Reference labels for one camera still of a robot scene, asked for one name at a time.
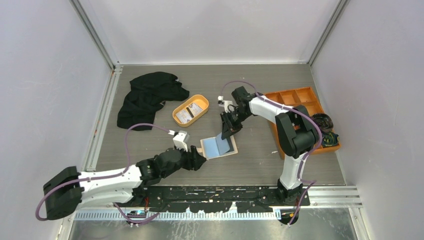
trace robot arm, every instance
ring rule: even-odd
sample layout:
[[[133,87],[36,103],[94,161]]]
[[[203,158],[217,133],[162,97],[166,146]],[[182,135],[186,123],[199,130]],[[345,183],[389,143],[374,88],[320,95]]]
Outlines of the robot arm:
[[[309,121],[287,110],[293,109],[292,106],[279,104],[263,95],[258,97],[254,93],[248,93],[243,86],[236,88],[231,95],[237,103],[232,109],[229,108],[231,101],[218,97],[218,104],[224,107],[224,112],[220,114],[222,139],[239,132],[243,128],[242,122],[251,115],[261,116],[276,124],[279,145],[286,155],[283,172],[277,181],[277,195],[282,202],[287,198],[297,197],[303,187],[298,177],[303,171],[300,163],[302,157],[319,140],[318,132]],[[295,109],[309,116],[303,105]]]
[[[174,135],[174,148],[168,148],[159,155],[129,166],[122,176],[107,178],[123,173],[124,168],[101,172],[78,172],[76,166],[65,168],[43,186],[45,195],[68,181],[95,177],[105,179],[80,181],[55,191],[45,201],[47,219],[61,219],[86,207],[111,203],[130,204],[137,196],[143,195],[145,187],[159,183],[161,179],[181,168],[197,171],[206,162],[206,158],[198,153],[195,146],[191,146],[189,151],[186,144],[188,133],[171,131],[170,134]]]

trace orange compartment organizer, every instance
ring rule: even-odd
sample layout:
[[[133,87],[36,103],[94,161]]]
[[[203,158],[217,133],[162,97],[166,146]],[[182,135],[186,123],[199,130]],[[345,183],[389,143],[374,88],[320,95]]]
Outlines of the orange compartment organizer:
[[[280,104],[288,105],[288,106],[296,107],[299,105],[303,105],[306,107],[307,112],[309,113],[310,116],[314,114],[324,113],[324,110],[321,107],[320,101],[318,101],[318,98],[311,87],[296,88],[296,89],[290,89],[285,91],[268,92],[268,93],[265,93],[265,96],[272,101],[275,101]],[[284,159],[285,154],[279,144],[277,126],[272,122],[269,122],[269,125],[271,127],[272,134],[274,135],[279,155],[282,159]],[[334,152],[338,150],[341,146],[342,145],[340,144],[340,142],[336,146],[330,146],[330,147],[319,146],[319,148],[313,151],[312,154]]]

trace white wall panel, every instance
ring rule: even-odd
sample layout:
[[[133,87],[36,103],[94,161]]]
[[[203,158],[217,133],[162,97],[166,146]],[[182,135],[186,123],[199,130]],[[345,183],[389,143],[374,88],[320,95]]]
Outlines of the white wall panel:
[[[339,0],[89,0],[121,64],[307,62]]]
[[[352,0],[313,65],[374,239],[422,239],[424,2]]]
[[[81,167],[111,70],[67,0],[2,1],[0,26],[0,239],[55,239],[34,212]]]

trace black cloth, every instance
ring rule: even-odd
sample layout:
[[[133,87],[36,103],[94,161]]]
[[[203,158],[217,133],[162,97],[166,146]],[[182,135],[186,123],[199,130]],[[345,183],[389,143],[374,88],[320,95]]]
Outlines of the black cloth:
[[[177,76],[162,71],[136,77],[129,84],[131,91],[125,96],[116,121],[116,125],[123,129],[134,124],[153,124],[156,112],[164,107],[165,101],[183,101],[190,94]],[[136,131],[151,129],[151,126],[134,128]]]

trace gray table surface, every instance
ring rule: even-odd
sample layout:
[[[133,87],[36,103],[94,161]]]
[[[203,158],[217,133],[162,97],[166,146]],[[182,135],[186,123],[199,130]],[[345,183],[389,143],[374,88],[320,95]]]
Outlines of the gray table surface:
[[[200,139],[216,136],[221,132],[217,97],[222,86],[234,80],[254,84],[261,93],[312,86],[315,90],[310,67],[306,64],[260,65],[146,65],[124,66],[105,136],[100,150],[96,171],[123,168],[127,162],[124,148],[126,129],[117,127],[117,115],[124,97],[130,91],[132,79],[143,74],[163,71],[178,76],[190,96],[201,94],[209,100],[208,112],[189,127],[180,127],[172,118],[173,110],[182,101],[168,101],[156,113],[154,124],[168,129],[184,130],[190,134],[189,145],[200,147]],[[229,84],[224,98],[232,100],[231,92],[242,83]],[[248,92],[253,90],[246,86]],[[238,153],[208,160],[198,171],[181,169],[162,179],[159,185],[276,185],[283,171],[284,161],[277,151],[269,123],[259,116],[251,116],[243,122],[243,129],[234,135]],[[159,129],[133,131],[128,137],[131,162],[148,159],[173,146],[170,135]],[[323,153],[309,157],[303,178],[317,180],[317,185],[344,185],[342,172],[335,153]]]

